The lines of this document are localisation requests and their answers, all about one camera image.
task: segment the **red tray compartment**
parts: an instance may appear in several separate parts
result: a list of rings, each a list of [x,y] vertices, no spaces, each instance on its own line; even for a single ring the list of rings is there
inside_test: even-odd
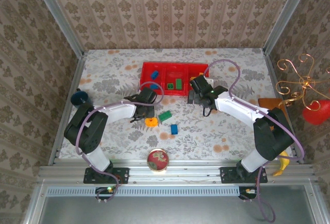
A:
[[[198,76],[203,73],[208,67],[208,64],[202,63],[161,63],[161,62],[144,62],[142,67],[142,73],[140,78],[140,84],[146,81],[153,81],[161,85],[164,89],[165,95],[180,95],[188,96],[190,86],[190,77]],[[158,71],[158,77],[153,80],[151,79],[151,74],[154,71]],[[175,80],[180,78],[182,82],[182,90],[175,89]],[[168,90],[167,84],[173,83],[174,90]],[[143,87],[150,87],[151,84],[146,84]],[[157,94],[161,94],[160,89],[154,90]]]

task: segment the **green toy block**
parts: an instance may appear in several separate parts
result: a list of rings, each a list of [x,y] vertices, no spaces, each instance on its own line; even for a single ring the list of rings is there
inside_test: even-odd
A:
[[[182,90],[182,80],[181,79],[175,80],[175,89]]]
[[[169,119],[170,117],[172,117],[172,114],[170,111],[163,112],[162,114],[160,114],[158,116],[158,118],[161,122],[165,121],[166,119]]]
[[[173,83],[167,83],[167,89],[168,90],[173,90],[174,89],[174,84]]]

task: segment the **blue toy block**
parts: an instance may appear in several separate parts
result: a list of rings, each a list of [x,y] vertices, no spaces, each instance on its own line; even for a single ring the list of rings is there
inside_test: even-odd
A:
[[[177,125],[171,125],[171,133],[172,135],[177,135]]]
[[[152,74],[151,74],[151,79],[155,80],[157,77],[158,77],[159,73],[158,71],[154,71]]]
[[[159,87],[157,85],[155,85],[155,84],[151,84],[150,88],[151,89],[159,89]]]

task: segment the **yellow banana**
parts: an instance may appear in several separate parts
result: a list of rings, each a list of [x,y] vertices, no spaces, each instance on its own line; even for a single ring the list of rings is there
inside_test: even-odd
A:
[[[288,154],[285,152],[285,150],[279,154],[280,156],[288,156]],[[278,171],[273,173],[273,176],[279,176],[282,175],[284,169],[287,167],[287,165],[289,165],[290,160],[289,159],[284,159],[284,158],[280,158],[280,168]]]

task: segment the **floral tablecloth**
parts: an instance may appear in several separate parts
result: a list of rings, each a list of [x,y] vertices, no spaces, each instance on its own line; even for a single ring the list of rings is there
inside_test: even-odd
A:
[[[126,49],[91,50],[79,88],[94,105],[104,105],[136,93],[145,61],[208,63],[231,59],[238,63],[241,78],[234,88],[238,97],[257,105],[258,98],[275,97],[266,62],[259,48],[245,49]],[[235,67],[220,63],[210,69],[214,86],[229,87],[237,76]],[[146,127],[144,120],[122,119],[107,124],[102,148],[111,159],[146,160],[154,148],[162,148],[170,159],[237,160],[254,148],[253,131],[237,119],[212,111],[203,117],[201,106],[187,104],[187,97],[165,96],[156,115],[170,110],[173,117],[158,127]],[[71,117],[76,109],[73,107]],[[171,135],[178,124],[178,135]],[[64,139],[60,158],[75,158],[74,146]]]

